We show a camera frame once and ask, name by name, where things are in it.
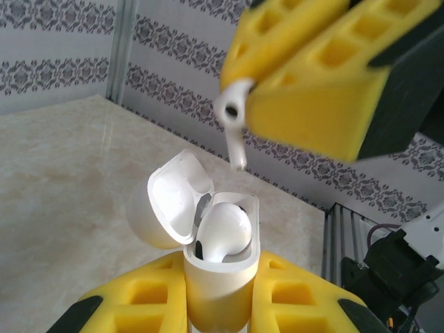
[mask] yellow foam pad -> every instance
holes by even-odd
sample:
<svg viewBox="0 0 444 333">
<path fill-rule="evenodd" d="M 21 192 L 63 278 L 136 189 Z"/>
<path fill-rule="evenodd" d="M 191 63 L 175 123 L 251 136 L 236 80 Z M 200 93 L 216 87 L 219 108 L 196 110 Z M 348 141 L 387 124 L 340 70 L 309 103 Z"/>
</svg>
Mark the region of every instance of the yellow foam pad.
<svg viewBox="0 0 444 333">
<path fill-rule="evenodd" d="M 161 257 L 86 293 L 103 302 L 81 333 L 188 333 L 182 251 Z"/>
<path fill-rule="evenodd" d="M 365 306 L 354 294 L 262 252 L 253 288 L 250 333 L 359 333 L 339 299 Z"/>
</svg>

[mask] airpod stem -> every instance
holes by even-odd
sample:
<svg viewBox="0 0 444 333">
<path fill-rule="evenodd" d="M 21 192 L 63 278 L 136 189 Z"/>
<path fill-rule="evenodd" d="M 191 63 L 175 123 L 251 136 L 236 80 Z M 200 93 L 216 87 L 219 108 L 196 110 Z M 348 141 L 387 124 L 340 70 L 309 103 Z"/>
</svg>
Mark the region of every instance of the airpod stem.
<svg viewBox="0 0 444 333">
<path fill-rule="evenodd" d="M 244 170 L 247 165 L 247 157 L 241 130 L 229 130 L 225 128 L 225 139 L 228 146 L 228 158 L 233 171 Z"/>
<path fill-rule="evenodd" d="M 246 99 L 254 84 L 251 78 L 236 80 L 214 102 L 214 112 L 224 127 L 233 171 L 244 170 L 247 165 L 242 128 L 246 124 Z"/>
</svg>

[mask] damask pattern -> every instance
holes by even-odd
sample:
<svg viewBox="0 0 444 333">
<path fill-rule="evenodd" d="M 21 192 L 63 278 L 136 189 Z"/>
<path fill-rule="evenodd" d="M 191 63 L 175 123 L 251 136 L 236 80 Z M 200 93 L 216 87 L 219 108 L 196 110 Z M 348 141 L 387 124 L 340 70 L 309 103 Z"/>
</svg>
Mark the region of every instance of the damask pattern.
<svg viewBox="0 0 444 333">
<path fill-rule="evenodd" d="M 315 203 L 314 201 L 311 201 L 310 199 L 308 199 L 308 198 L 306 198 L 304 196 L 300 196 L 297 192 L 290 191 L 290 189 L 288 187 L 282 186 L 278 182 L 272 182 L 270 180 L 270 178 L 267 178 L 265 176 L 261 176 L 258 172 L 254 172 L 251 169 L 246 169 L 246 171 L 248 173 L 251 173 L 255 177 L 258 177 L 258 178 L 262 179 L 264 182 L 267 182 L 268 184 L 271 184 L 274 187 L 277 187 L 281 191 L 284 191 L 285 193 L 291 194 L 292 196 L 298 198 L 299 200 L 302 200 L 305 203 L 308 203 L 309 205 L 312 205 L 313 207 L 316 207 L 316 208 L 318 208 L 320 210 L 323 210 L 324 212 L 328 212 L 328 210 L 329 210 L 329 208 L 326 208 L 326 207 L 323 207 L 323 206 L 319 206 L 318 203 Z"/>
<path fill-rule="evenodd" d="M 414 138 L 405 152 L 389 157 L 444 182 L 444 147 L 432 140 Z"/>
<path fill-rule="evenodd" d="M 252 0 L 174 0 L 199 9 L 208 15 L 218 17 L 231 24 L 237 24 L 242 10 L 251 4 Z"/>
<path fill-rule="evenodd" d="M 212 102 L 209 99 L 194 94 L 157 74 L 130 63 L 126 85 L 142 94 L 156 98 L 190 117 L 197 118 L 210 127 L 219 131 L 223 130 L 214 117 Z M 355 200 L 366 203 L 385 214 L 390 214 L 393 218 L 399 218 L 403 222 L 410 221 L 427 211 L 427 204 L 420 200 L 414 201 L 412 197 L 404 195 L 397 189 L 391 189 L 388 185 L 369 178 L 364 173 L 359 173 L 351 166 L 307 151 L 269 142 L 251 133 L 245 134 L 245 140 L 247 145 L 270 155 L 273 159 L 282 161 L 293 169 L 304 172 L 315 180 L 333 186 L 336 190 L 345 192 Z M 290 192 L 286 187 L 279 186 L 279 184 L 276 186 Z"/>
<path fill-rule="evenodd" d="M 0 28 L 85 32 L 109 35 L 116 12 L 112 6 L 74 0 L 1 0 Z"/>
<path fill-rule="evenodd" d="M 224 50 L 140 15 L 136 16 L 133 40 L 217 78 L 227 55 Z"/>
<path fill-rule="evenodd" d="M 210 127 L 215 127 L 219 131 L 223 130 L 212 112 L 212 102 L 209 99 L 196 95 L 191 90 L 167 81 L 131 62 L 128 64 L 126 85 L 142 94 L 156 98 L 181 113 L 188 114 L 191 118 L 197 118 Z"/>
<path fill-rule="evenodd" d="M 53 87 L 103 82 L 108 77 L 107 58 L 33 60 L 3 62 L 0 66 L 0 92 L 5 95 L 48 90 Z"/>
</svg>

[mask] white panel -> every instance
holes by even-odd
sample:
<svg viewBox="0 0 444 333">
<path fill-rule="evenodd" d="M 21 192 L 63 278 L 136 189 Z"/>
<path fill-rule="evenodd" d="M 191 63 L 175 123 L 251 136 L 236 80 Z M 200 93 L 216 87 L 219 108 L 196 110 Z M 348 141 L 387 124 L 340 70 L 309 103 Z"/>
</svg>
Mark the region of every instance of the white panel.
<svg viewBox="0 0 444 333">
<path fill-rule="evenodd" d="M 0 29 L 0 60 L 31 61 L 66 58 L 109 58 L 112 35 Z"/>
<path fill-rule="evenodd" d="M 105 96 L 106 82 L 77 85 L 67 88 L 50 89 L 43 92 L 13 94 L 8 97 L 0 95 L 0 115 L 24 110 L 42 108 L 53 104 L 74 101 L 100 94 Z"/>
</svg>

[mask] black cable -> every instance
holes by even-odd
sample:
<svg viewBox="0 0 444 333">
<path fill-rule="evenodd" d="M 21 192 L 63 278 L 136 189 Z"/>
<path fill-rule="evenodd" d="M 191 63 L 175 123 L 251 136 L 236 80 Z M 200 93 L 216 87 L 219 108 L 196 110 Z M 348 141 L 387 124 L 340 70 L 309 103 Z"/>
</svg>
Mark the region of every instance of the black cable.
<svg viewBox="0 0 444 333">
<path fill-rule="evenodd" d="M 405 322 L 402 324 L 401 328 L 398 330 L 398 333 L 407 333 L 410 330 L 411 324 L 413 324 L 416 314 L 418 313 L 418 309 L 418 306 L 411 307 L 409 315 L 407 316 Z"/>
<path fill-rule="evenodd" d="M 400 227 L 400 225 L 398 224 L 392 224 L 392 223 L 381 223 L 381 224 L 377 224 L 374 225 L 367 234 L 367 247 L 370 248 L 370 246 L 372 245 L 372 236 L 375 233 L 376 230 L 381 229 L 381 228 L 392 228 L 392 229 L 398 229 Z"/>
</svg>

